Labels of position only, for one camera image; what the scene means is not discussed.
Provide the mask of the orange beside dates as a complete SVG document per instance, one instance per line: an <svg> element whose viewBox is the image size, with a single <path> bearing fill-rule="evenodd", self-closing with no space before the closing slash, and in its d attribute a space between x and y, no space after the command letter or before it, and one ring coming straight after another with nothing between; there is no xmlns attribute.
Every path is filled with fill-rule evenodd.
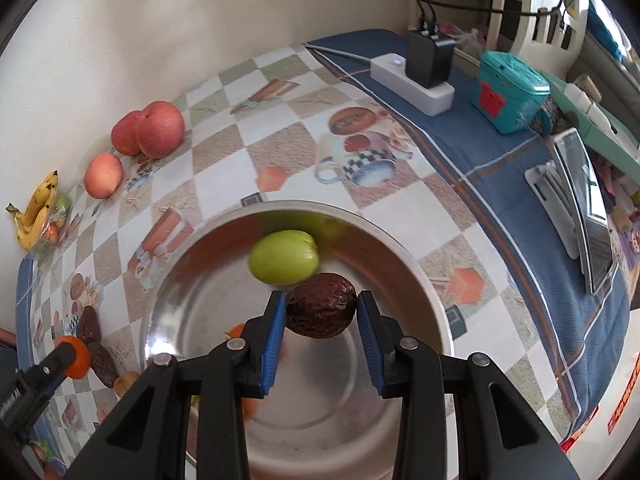
<svg viewBox="0 0 640 480"><path fill-rule="evenodd" d="M75 352L73 362L64 370L65 376L72 379L85 377L91 365L90 353L87 346L75 336L59 336L54 341L55 348L58 348L60 344L69 344Z"/></svg>

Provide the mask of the black power adapter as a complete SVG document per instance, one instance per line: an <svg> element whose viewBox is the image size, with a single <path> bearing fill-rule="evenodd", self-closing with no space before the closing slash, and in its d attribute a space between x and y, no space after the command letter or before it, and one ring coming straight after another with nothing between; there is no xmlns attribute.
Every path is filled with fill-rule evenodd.
<svg viewBox="0 0 640 480"><path fill-rule="evenodd" d="M456 40L441 32L412 30L407 35L405 72L425 89L446 82Z"/></svg>

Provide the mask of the small dark date top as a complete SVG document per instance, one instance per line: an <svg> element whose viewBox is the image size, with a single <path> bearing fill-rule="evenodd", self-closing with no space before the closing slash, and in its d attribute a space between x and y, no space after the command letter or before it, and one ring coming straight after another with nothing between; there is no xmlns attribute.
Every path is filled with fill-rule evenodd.
<svg viewBox="0 0 640 480"><path fill-rule="evenodd" d="M76 328L76 337L84 344L101 341L100 323L94 307L87 306L82 311Z"/></svg>

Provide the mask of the round dark date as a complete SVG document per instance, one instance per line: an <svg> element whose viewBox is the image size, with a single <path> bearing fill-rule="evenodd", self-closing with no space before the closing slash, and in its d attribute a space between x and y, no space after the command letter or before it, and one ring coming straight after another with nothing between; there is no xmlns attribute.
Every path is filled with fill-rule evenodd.
<svg viewBox="0 0 640 480"><path fill-rule="evenodd" d="M286 327L314 339L329 339L352 324L357 310L355 286L340 274L319 273L286 296Z"/></svg>

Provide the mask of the checkered patterned tablecloth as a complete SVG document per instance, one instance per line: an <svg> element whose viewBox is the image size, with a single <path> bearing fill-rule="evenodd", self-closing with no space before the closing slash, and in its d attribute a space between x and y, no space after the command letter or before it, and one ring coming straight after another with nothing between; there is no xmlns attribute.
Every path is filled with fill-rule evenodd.
<svg viewBox="0 0 640 480"><path fill-rule="evenodd" d="M626 273L588 294L525 179L552 159L547 142L529 129L498 133L473 105L472 77L453 70L452 105L432 117L371 78L369 58L405 48L387 30L350 32L252 58L180 96L183 144L157 160L124 157L105 202L74 186L58 247L22 263L20 362L93 307L117 367L137 367L152 286L197 228L306 200L404 246L450 316L457 354L488 353L563 443L579 438L623 351Z"/></svg>

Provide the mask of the green fruit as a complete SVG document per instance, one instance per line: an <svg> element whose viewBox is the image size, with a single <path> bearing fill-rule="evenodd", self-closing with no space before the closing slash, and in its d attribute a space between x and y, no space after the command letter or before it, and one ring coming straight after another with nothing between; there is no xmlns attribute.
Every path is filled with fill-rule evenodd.
<svg viewBox="0 0 640 480"><path fill-rule="evenodd" d="M248 268L258 281L291 285L309 278L320 264L314 238L299 230L283 230L263 237L250 250Z"/></svg>

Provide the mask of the white power strip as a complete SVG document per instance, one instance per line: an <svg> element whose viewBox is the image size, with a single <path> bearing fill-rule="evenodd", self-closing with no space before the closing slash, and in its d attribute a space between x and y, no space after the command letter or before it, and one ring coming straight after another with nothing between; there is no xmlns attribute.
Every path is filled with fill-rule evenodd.
<svg viewBox="0 0 640 480"><path fill-rule="evenodd" d="M424 88L406 75L406 60L399 54L386 53L370 59L373 80L392 90L423 114L434 117L452 107L454 87L443 82Z"/></svg>

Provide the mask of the orange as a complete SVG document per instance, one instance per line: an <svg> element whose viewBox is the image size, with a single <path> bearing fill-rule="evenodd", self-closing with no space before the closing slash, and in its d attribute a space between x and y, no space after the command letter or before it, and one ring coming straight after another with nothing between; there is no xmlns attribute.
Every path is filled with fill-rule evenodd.
<svg viewBox="0 0 640 480"><path fill-rule="evenodd" d="M69 344L75 352L73 362L64 370L65 376L72 379L85 377L91 365L90 353L87 346L75 336L59 336L54 341L55 348L58 348L60 344Z"/></svg>
<svg viewBox="0 0 640 480"><path fill-rule="evenodd" d="M230 330L226 331L226 338L227 339L240 338L242 336L243 330L244 330L243 323L235 325L232 328L230 328ZM286 356L286 343L285 341L282 341L281 348L280 348L280 359L283 360L285 356Z"/></svg>
<svg viewBox="0 0 640 480"><path fill-rule="evenodd" d="M241 408L244 420L251 420L255 417L259 401L257 399L243 398Z"/></svg>

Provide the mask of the red apple middle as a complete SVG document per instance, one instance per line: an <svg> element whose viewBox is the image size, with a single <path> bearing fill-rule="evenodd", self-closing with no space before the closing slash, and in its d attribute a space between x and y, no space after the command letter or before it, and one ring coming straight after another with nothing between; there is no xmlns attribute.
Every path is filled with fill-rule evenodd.
<svg viewBox="0 0 640 480"><path fill-rule="evenodd" d="M137 125L141 114L141 110L132 110L114 125L111 132L111 141L113 148L119 154L134 157L141 153L134 133L134 127Z"/></svg>

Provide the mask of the red apple right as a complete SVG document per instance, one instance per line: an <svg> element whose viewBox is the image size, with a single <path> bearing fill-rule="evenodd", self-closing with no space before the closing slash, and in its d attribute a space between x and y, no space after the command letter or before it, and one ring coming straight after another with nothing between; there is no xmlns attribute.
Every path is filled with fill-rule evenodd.
<svg viewBox="0 0 640 480"><path fill-rule="evenodd" d="M150 103L134 124L134 138L140 151L152 159L175 151L185 133L186 125L180 110L167 101Z"/></svg>

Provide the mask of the teal plastic box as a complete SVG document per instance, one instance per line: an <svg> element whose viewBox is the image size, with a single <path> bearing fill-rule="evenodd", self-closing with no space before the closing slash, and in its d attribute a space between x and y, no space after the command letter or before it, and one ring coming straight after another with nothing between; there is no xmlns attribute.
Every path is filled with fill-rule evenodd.
<svg viewBox="0 0 640 480"><path fill-rule="evenodd" d="M500 134L526 128L550 94L546 78L509 52L486 51L471 104Z"/></svg>

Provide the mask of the red apple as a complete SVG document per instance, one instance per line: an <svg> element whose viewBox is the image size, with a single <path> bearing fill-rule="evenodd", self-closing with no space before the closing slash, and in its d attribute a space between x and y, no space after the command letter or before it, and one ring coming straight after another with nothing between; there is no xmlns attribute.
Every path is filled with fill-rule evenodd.
<svg viewBox="0 0 640 480"><path fill-rule="evenodd" d="M180 110L167 101L150 103L134 124L134 138L140 151L152 159L175 151L185 133L186 125Z"/></svg>
<svg viewBox="0 0 640 480"><path fill-rule="evenodd" d="M112 153L101 153L90 162L84 185L87 193L97 200L112 196L122 182L122 163Z"/></svg>
<svg viewBox="0 0 640 480"><path fill-rule="evenodd" d="M134 133L134 127L137 125L141 114L141 110L132 110L114 125L111 132L111 141L113 148L119 154L134 157L141 153Z"/></svg>

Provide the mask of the brown longan left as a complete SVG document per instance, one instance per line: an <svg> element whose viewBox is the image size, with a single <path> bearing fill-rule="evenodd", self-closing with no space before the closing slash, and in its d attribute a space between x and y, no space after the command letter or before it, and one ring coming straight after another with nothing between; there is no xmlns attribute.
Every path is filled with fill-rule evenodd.
<svg viewBox="0 0 640 480"><path fill-rule="evenodd" d="M126 392L132 387L132 385L137 381L140 374L135 372L134 370L128 370L122 376L119 376L115 379L113 390L116 396L122 398Z"/></svg>

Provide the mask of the bunch of yellow bananas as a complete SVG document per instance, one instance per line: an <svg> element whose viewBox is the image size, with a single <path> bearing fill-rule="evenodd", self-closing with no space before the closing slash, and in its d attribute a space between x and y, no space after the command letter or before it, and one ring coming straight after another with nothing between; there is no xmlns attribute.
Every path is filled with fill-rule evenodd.
<svg viewBox="0 0 640 480"><path fill-rule="evenodd" d="M52 171L32 193L26 209L20 211L8 203L6 212L11 216L17 243L28 252L40 237L44 224L53 206L58 188L58 172Z"/></svg>

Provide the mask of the red apple left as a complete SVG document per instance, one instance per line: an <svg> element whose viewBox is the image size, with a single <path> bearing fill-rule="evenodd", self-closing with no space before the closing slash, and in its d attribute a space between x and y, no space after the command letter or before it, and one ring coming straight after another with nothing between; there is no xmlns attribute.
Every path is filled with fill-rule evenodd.
<svg viewBox="0 0 640 480"><path fill-rule="evenodd" d="M112 196L122 182L122 163L112 153L101 153L90 162L84 185L87 193L97 200Z"/></svg>

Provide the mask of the large steel plate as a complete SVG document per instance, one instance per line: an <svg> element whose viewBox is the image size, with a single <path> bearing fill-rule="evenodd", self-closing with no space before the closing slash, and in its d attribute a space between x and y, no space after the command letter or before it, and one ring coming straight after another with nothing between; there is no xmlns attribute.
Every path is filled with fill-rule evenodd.
<svg viewBox="0 0 640 480"><path fill-rule="evenodd" d="M320 271L370 292L380 311L439 353L452 349L444 309L420 264L390 234L352 212L302 200L235 209L206 222L169 258L151 292L140 342L147 361L202 356L262 314L270 285L250 273L266 235L299 230ZM255 479L387 479L401 403L372 385L358 328L328 339L286 332L273 387L245 425Z"/></svg>

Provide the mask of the tablet on white stand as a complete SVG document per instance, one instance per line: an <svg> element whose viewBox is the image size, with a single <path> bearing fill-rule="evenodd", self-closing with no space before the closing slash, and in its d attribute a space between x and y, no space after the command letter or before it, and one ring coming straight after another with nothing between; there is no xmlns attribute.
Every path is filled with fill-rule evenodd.
<svg viewBox="0 0 640 480"><path fill-rule="evenodd" d="M551 159L524 177L594 295L617 268L596 170L575 128L554 136L550 151Z"/></svg>

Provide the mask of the clear plastic fruit tray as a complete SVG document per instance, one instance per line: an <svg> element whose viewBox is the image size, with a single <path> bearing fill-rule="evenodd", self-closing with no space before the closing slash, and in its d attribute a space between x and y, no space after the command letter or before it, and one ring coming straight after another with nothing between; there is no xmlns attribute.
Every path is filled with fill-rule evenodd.
<svg viewBox="0 0 640 480"><path fill-rule="evenodd" d="M36 260L48 258L54 252L54 248L61 241L71 210L70 196L64 193L58 194L49 209L35 244L32 245L30 250L32 258Z"/></svg>

